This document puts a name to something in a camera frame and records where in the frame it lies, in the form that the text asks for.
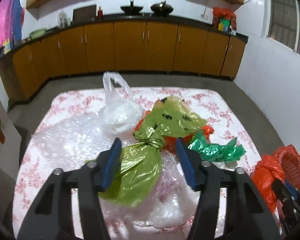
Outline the other arm black gripper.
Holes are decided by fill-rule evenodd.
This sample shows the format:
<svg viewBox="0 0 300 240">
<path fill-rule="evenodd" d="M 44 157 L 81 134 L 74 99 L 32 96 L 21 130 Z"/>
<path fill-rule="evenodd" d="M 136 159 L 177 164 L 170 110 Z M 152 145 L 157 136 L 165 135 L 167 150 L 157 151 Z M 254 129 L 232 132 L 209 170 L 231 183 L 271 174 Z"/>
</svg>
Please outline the other arm black gripper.
<svg viewBox="0 0 300 240">
<path fill-rule="evenodd" d="M 271 189 L 277 197 L 282 238 L 300 239 L 300 190 L 279 179 L 273 181 Z"/>
</svg>

